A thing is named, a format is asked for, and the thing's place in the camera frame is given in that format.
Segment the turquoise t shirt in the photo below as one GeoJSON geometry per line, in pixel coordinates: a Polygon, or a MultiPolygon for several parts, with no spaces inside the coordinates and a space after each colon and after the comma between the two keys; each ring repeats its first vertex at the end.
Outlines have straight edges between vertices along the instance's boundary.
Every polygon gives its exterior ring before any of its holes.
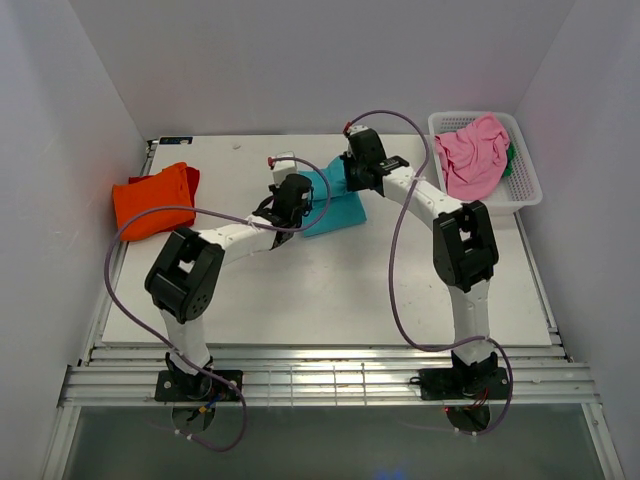
{"type": "Polygon", "coordinates": [[[346,188],[343,161],[334,158],[322,169],[330,184],[331,196],[326,184],[316,171],[302,172],[312,183],[311,211],[303,218],[304,237],[313,237],[337,230],[362,225],[367,221],[366,211],[357,192],[346,188]]]}

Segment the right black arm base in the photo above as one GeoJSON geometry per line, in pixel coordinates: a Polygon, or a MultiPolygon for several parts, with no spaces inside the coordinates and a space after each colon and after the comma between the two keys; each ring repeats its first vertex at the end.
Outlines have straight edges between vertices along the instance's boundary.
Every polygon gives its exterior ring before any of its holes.
{"type": "Polygon", "coordinates": [[[512,382],[504,368],[479,380],[464,380],[453,368],[421,369],[409,379],[426,401],[506,400],[512,382]]]}

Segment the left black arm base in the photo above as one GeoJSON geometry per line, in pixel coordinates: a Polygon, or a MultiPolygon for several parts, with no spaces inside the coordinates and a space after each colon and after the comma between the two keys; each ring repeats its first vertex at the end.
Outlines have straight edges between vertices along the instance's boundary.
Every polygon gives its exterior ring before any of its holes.
{"type": "Polygon", "coordinates": [[[202,402],[212,400],[236,402],[238,394],[224,382],[200,373],[187,375],[181,371],[163,370],[158,374],[154,393],[156,402],[202,402]]]}

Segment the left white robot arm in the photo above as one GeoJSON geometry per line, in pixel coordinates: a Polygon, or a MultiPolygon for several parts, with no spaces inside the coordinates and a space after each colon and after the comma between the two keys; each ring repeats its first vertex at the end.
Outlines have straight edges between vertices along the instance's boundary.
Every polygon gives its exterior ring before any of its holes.
{"type": "Polygon", "coordinates": [[[145,279],[172,344],[166,355],[170,378],[190,399],[205,397],[215,383],[207,371],[213,359],[204,339],[203,315],[222,267],[281,246],[311,210],[312,182],[303,175],[289,173],[270,190],[271,202],[260,204],[244,224],[172,232],[145,279]]]}

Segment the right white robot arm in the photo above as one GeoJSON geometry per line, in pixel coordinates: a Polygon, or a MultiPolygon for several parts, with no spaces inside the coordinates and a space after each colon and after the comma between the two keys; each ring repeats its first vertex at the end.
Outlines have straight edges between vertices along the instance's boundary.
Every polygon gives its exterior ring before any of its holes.
{"type": "Polygon", "coordinates": [[[451,389],[464,397],[484,392],[498,370],[495,347],[489,340],[488,293],[499,254],[487,207],[480,201],[464,203],[420,179],[407,160],[386,154],[375,130],[349,124],[343,135],[348,142],[341,156],[347,190],[372,190],[401,206],[388,272],[394,270],[407,213],[432,233],[433,265],[450,295],[454,342],[449,347],[452,367],[427,375],[423,384],[435,393],[451,389]]]}

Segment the folded red t shirt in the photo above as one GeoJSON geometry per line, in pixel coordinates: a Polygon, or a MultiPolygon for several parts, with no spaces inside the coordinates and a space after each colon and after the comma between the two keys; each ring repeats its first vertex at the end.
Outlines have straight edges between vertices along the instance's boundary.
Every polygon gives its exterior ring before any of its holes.
{"type": "MultiPolygon", "coordinates": [[[[185,168],[185,175],[186,175],[186,181],[187,181],[188,191],[189,191],[189,195],[190,195],[191,206],[194,207],[195,206],[196,192],[197,192],[197,189],[198,189],[198,186],[199,186],[199,182],[200,182],[200,171],[198,169],[193,168],[193,167],[187,166],[185,168]]],[[[130,177],[128,179],[128,183],[129,184],[135,184],[135,183],[139,183],[139,182],[144,181],[144,180],[149,179],[149,178],[150,178],[150,175],[130,177]]]]}

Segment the pink t shirt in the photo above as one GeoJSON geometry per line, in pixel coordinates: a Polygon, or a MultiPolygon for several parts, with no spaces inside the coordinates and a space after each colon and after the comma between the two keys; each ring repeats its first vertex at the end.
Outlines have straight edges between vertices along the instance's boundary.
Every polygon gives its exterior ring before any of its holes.
{"type": "Polygon", "coordinates": [[[493,113],[486,113],[455,132],[436,134],[434,143],[446,191],[462,201],[488,197],[509,163],[511,141],[493,113]]]}

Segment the folded orange t shirt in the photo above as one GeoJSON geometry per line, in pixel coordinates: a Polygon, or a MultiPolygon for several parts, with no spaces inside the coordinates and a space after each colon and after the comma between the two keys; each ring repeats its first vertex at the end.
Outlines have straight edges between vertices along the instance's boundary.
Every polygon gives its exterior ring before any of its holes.
{"type": "MultiPolygon", "coordinates": [[[[134,216],[149,209],[167,206],[192,207],[184,162],[162,169],[149,179],[135,184],[114,185],[112,199],[117,227],[122,228],[134,216]]],[[[155,234],[194,225],[196,213],[189,210],[162,210],[131,223],[121,234],[123,242],[145,240],[155,234]]]]}

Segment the blue table label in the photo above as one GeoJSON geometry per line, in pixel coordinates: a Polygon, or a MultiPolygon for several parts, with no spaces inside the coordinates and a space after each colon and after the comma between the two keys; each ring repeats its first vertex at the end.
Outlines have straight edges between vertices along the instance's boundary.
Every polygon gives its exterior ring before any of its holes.
{"type": "Polygon", "coordinates": [[[190,145],[192,142],[192,136],[165,136],[158,141],[160,145],[190,145]]]}

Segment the green t shirt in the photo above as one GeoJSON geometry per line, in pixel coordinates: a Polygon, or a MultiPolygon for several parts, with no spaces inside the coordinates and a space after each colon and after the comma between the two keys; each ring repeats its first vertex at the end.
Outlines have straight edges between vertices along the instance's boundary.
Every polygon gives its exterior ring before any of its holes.
{"type": "Polygon", "coordinates": [[[513,160],[515,158],[515,155],[516,155],[516,151],[515,151],[514,143],[511,142],[508,148],[506,149],[507,164],[502,174],[503,178],[509,177],[512,174],[513,160]]]}

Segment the white plastic basket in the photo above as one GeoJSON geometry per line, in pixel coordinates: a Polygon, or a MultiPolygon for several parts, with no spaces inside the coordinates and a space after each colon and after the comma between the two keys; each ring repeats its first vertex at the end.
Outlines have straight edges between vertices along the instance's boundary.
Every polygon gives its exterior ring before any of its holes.
{"type": "Polygon", "coordinates": [[[500,112],[480,111],[449,111],[431,114],[428,118],[428,126],[429,134],[432,136],[431,151],[436,174],[440,189],[448,194],[440,162],[435,152],[434,136],[446,132],[455,132],[486,113],[493,113],[502,123],[507,130],[510,141],[514,143],[516,155],[513,160],[512,174],[506,178],[502,177],[495,190],[480,201],[487,206],[492,215],[511,215],[525,206],[536,205],[542,200],[542,191],[531,156],[518,123],[513,116],[500,112]]]}

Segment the aluminium front rail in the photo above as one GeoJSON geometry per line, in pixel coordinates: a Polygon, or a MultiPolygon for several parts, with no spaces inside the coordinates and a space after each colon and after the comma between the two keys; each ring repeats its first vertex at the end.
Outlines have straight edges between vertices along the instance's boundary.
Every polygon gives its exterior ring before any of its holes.
{"type": "MultiPolygon", "coordinates": [[[[600,400],[588,365],[559,344],[510,348],[516,404],[593,404],[600,400]]],[[[420,402],[409,380],[421,368],[447,367],[447,353],[409,347],[364,349],[229,347],[213,351],[218,369],[244,373],[252,407],[409,406],[420,402]]],[[[164,351],[99,347],[67,370],[62,406],[143,406],[153,402],[164,351]]]]}

